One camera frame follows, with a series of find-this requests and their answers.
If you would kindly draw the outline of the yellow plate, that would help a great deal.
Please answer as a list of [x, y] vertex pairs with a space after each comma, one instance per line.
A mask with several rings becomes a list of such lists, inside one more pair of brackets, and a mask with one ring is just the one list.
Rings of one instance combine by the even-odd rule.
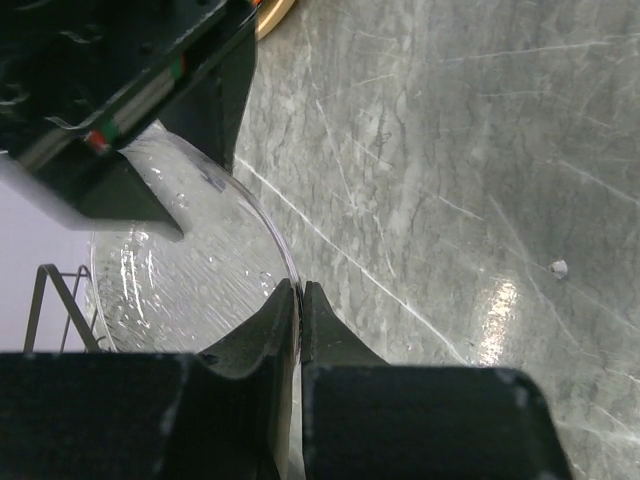
[[254, 0], [257, 8], [256, 38], [262, 40], [286, 16], [295, 0]]

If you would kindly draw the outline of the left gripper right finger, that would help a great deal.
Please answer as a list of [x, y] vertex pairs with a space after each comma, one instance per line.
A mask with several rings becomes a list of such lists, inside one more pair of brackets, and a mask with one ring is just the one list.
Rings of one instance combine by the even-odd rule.
[[308, 282], [302, 427], [310, 479], [568, 479], [535, 382], [500, 367], [392, 365]]

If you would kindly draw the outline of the clear glass bowl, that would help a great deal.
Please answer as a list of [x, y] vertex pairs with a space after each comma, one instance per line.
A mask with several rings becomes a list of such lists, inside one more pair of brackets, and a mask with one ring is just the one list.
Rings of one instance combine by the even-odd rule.
[[300, 279], [284, 238], [236, 178], [155, 123], [123, 150], [179, 221], [177, 239], [134, 222], [93, 233], [100, 345], [113, 352], [203, 350]]

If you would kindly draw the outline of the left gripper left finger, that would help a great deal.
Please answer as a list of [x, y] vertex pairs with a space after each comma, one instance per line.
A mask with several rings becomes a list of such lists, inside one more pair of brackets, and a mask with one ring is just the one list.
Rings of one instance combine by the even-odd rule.
[[282, 479], [297, 329], [283, 280], [199, 354], [5, 354], [1, 475]]

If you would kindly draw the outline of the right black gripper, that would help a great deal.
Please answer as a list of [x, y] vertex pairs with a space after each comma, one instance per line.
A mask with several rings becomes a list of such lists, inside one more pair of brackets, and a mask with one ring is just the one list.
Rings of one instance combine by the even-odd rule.
[[[232, 170], [256, 16], [248, 1], [3, 2], [2, 149], [120, 148], [160, 121]], [[118, 151], [72, 144], [36, 167], [10, 158], [9, 185], [73, 230], [140, 225], [184, 238], [184, 222]]]

